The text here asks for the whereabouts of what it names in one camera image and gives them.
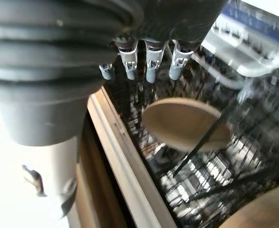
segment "dishwasher door edge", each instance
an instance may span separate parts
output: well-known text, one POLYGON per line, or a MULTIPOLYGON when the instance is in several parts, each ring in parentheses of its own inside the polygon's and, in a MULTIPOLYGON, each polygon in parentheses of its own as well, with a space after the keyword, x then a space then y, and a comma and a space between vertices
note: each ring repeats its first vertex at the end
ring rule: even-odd
POLYGON ((90 96, 87 107, 136 226, 176 228, 104 88, 90 96))

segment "wire rack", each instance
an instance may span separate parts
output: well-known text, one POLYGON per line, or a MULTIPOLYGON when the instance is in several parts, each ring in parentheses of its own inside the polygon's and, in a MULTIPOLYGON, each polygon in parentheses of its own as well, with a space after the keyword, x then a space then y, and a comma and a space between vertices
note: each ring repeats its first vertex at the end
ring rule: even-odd
MULTIPOLYGON (((201 49, 199 54, 226 77, 240 79, 207 51, 201 49)), ((218 227, 246 203, 279 185, 279 80, 275 80, 278 72, 255 79, 252 86, 256 94, 231 105, 239 90, 221 85, 194 61, 185 67, 179 80, 171 81, 170 63, 167 49, 155 84, 146 82, 145 46, 139 42, 137 80, 127 80, 117 58, 115 79, 107 82, 105 88, 152 178, 161 186, 161 194, 178 225, 218 227), (141 114, 149 104, 166 97, 199 100, 222 113, 230 105, 229 115, 223 121, 233 130, 231 142, 219 151, 184 153, 157 141, 143 126, 141 114)))

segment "blue strip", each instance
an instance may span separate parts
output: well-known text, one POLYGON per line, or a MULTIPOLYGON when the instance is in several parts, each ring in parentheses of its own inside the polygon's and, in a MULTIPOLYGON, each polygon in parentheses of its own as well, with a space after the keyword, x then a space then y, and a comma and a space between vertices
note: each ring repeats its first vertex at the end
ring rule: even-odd
POLYGON ((243 12, 239 9, 234 8, 233 4, 227 4, 226 7, 223 9, 222 14, 246 25, 254 31, 257 31, 279 42, 279 28, 274 29, 272 25, 258 20, 252 15, 248 15, 247 12, 243 12))

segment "dishwasher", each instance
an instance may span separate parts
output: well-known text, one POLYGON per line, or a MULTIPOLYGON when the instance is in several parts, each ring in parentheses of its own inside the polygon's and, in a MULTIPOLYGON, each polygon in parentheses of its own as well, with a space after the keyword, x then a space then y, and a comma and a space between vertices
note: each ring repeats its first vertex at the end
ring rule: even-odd
POLYGON ((137 227, 219 227, 279 186, 279 17, 228 4, 181 77, 172 80, 176 43, 166 43, 152 83, 145 41, 136 46, 133 80, 117 51, 113 77, 90 96, 88 110, 137 227), (232 129, 226 148, 180 152, 158 141, 142 113, 168 97, 220 110, 232 129))

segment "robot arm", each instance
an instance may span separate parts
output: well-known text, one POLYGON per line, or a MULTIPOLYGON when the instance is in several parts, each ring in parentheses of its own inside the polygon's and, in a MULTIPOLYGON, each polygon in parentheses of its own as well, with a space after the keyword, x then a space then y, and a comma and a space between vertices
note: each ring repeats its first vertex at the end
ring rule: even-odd
POLYGON ((226 0, 0 0, 0 110, 23 145, 26 179, 65 216, 75 200, 77 148, 87 98, 107 80, 116 50, 136 79, 136 43, 146 41, 154 82, 164 45, 177 40, 178 78, 226 0))

